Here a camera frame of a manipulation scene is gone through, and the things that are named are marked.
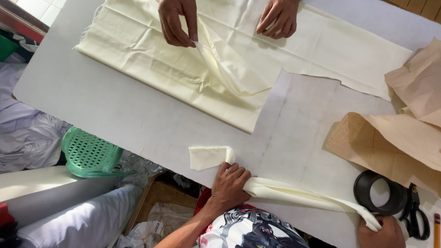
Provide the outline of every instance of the tape roll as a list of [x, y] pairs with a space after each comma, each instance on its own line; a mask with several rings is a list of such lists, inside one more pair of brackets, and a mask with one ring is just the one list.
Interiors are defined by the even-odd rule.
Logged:
[[[389, 200], [381, 207], [375, 206], [370, 198], [370, 188], [374, 182], [379, 179], [386, 180], [390, 188]], [[394, 215], [400, 212], [407, 203], [407, 191], [404, 186], [371, 170], [362, 172], [357, 177], [354, 183], [354, 195], [357, 202], [370, 212], [379, 213], [385, 216]]]

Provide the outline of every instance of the black scissors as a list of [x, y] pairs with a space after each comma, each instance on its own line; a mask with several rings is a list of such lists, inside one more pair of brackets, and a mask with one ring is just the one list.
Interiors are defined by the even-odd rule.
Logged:
[[[422, 235], [419, 231], [418, 220], [416, 218], [416, 212], [419, 212], [423, 222]], [[419, 208], [419, 196], [418, 189], [415, 184], [410, 185], [407, 189], [407, 204], [404, 208], [403, 215], [399, 218], [400, 221], [406, 221], [406, 229], [409, 233], [409, 237], [414, 237], [419, 240], [426, 240], [430, 236], [429, 220], [423, 211]]]

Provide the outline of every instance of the scissors handle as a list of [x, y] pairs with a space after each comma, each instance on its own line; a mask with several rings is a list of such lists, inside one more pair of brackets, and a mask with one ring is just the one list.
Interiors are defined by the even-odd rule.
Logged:
[[[411, 212], [410, 212], [411, 225], [410, 226], [409, 226], [409, 220], [406, 219], [406, 223], [408, 225], [407, 230], [409, 231], [409, 229], [411, 228], [411, 231], [409, 232], [410, 237], [413, 236], [414, 238], [419, 239], [419, 240], [426, 240], [430, 236], [429, 220], [427, 219], [426, 214], [421, 209], [419, 209], [418, 205], [416, 203], [414, 203], [414, 207], [411, 209]], [[418, 220], [416, 217], [417, 212], [419, 212], [419, 214], [421, 215], [421, 218], [422, 218], [422, 223], [423, 223], [422, 235], [419, 231]]]

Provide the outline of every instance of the brown paper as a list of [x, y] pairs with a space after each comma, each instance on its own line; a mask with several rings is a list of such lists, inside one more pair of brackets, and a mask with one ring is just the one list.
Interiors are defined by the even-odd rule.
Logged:
[[441, 41], [434, 38], [385, 80], [418, 120], [441, 127]]
[[405, 187], [441, 196], [441, 128], [406, 114], [346, 114], [326, 147]]

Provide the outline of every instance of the pencil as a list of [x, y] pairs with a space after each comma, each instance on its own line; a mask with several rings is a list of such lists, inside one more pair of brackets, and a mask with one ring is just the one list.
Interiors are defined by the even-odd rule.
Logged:
[[434, 248], [440, 248], [440, 215], [435, 214]]

